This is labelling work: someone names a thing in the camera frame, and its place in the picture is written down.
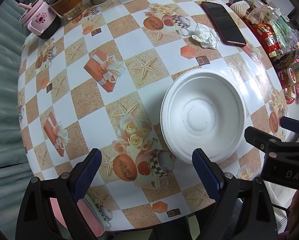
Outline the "white foam bowl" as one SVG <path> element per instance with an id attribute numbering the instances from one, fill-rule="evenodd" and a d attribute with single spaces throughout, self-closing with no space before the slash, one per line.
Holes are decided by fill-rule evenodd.
<path id="1" fill-rule="evenodd" d="M 236 84 L 210 69 L 194 69 L 178 77 L 161 104 L 160 126 L 171 152 L 192 164 L 195 149 L 221 163 L 242 141 L 246 106 Z"/>

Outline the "green pleated curtain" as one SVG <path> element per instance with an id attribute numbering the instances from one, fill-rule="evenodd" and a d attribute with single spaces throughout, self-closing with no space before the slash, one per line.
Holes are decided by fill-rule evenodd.
<path id="1" fill-rule="evenodd" d="M 15 0 L 0 5 L 0 224 L 16 220 L 32 176 L 19 126 L 17 82 L 23 43 L 29 32 L 19 23 Z"/>

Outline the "checkered patterned tablecloth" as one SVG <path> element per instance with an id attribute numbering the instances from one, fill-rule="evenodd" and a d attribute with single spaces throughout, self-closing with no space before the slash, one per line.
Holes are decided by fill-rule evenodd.
<path id="1" fill-rule="evenodd" d="M 287 105 L 264 49 L 230 12 L 247 46 L 202 48 L 188 37 L 210 25 L 203 0 L 107 0 L 88 6 L 48 40 L 29 35 L 18 79 L 21 136 L 33 174 L 57 178 L 102 153 L 88 190 L 99 230 L 154 226 L 212 203 L 192 165 L 169 153 L 160 126 L 175 79 L 208 68 L 233 81 L 247 126 L 285 140 Z"/>

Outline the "red snack packet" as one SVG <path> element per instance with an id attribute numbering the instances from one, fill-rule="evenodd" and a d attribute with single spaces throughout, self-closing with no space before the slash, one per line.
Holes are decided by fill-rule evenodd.
<path id="1" fill-rule="evenodd" d="M 252 32 L 270 58 L 278 57 L 283 53 L 274 29 L 270 23 L 253 24 L 251 28 Z"/>

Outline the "crumpled white tissue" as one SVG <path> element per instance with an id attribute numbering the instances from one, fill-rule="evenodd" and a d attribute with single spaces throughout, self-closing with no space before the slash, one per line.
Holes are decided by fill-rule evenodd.
<path id="1" fill-rule="evenodd" d="M 216 31 L 207 25 L 198 23 L 191 37 L 197 41 L 202 48 L 216 50 L 220 44 L 220 38 Z"/>

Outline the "black smartphone red case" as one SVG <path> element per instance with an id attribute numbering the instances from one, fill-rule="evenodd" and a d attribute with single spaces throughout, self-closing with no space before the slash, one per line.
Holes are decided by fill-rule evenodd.
<path id="1" fill-rule="evenodd" d="M 207 14 L 223 43 L 229 46 L 246 46 L 246 41 L 237 24 L 221 4 L 201 2 L 201 7 Z"/>

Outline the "white foam-netted fruit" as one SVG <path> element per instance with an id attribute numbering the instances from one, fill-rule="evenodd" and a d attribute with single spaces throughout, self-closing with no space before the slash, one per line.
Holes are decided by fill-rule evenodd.
<path id="1" fill-rule="evenodd" d="M 240 18 L 246 15 L 250 5 L 246 1 L 238 1 L 230 6 L 230 9 Z"/>

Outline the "pink cup with black base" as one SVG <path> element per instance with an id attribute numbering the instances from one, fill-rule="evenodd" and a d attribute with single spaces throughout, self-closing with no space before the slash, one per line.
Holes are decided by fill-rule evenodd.
<path id="1" fill-rule="evenodd" d="M 29 4 L 18 3 L 18 6 L 25 9 L 19 22 L 43 40 L 51 38 L 61 25 L 60 16 L 43 0 Z"/>

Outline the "amber glass jar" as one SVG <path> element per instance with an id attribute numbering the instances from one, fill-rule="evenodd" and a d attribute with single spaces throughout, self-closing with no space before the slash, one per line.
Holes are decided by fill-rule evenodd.
<path id="1" fill-rule="evenodd" d="M 67 20 L 77 18 L 84 11 L 82 0 L 51 0 L 50 6 Z"/>

